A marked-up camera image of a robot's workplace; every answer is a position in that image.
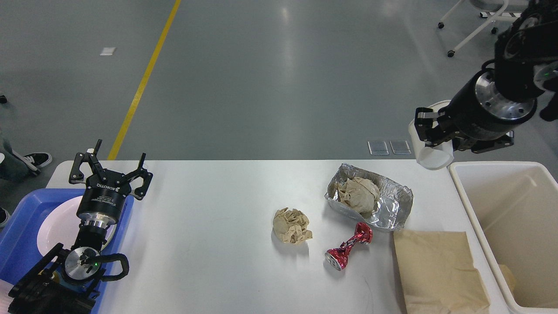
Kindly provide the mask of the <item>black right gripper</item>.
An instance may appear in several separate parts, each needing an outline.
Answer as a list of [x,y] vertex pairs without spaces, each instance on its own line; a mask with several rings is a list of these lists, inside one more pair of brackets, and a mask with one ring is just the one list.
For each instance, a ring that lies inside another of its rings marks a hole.
[[494,71],[482,70],[446,107],[417,108],[414,128],[427,147],[450,142],[453,151],[465,151],[470,137],[477,140],[470,150],[480,154],[513,146],[512,130],[527,122],[537,107],[534,98],[516,102],[504,97],[496,88]]

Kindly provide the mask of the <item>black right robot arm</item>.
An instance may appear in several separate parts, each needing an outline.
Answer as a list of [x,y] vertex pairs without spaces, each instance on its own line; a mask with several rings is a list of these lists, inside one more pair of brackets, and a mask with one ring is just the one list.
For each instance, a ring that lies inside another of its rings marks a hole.
[[554,95],[540,117],[557,119],[557,55],[557,2],[530,0],[498,36],[494,58],[448,105],[416,109],[410,134],[428,148],[449,143],[451,152],[479,154],[512,146],[514,128],[534,116],[545,91]]

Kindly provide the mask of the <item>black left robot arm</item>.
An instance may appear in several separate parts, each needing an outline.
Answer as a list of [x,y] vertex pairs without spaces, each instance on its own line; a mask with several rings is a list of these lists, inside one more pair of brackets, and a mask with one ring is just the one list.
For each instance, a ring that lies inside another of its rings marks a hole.
[[129,273],[127,256],[103,254],[110,226],[120,228],[128,196],[142,200],[152,181],[142,153],[138,166],[125,174],[103,167],[97,158],[102,140],[86,153],[76,153],[68,182],[84,184],[76,216],[75,243],[57,243],[8,292],[9,314],[89,314],[102,282],[118,281]]

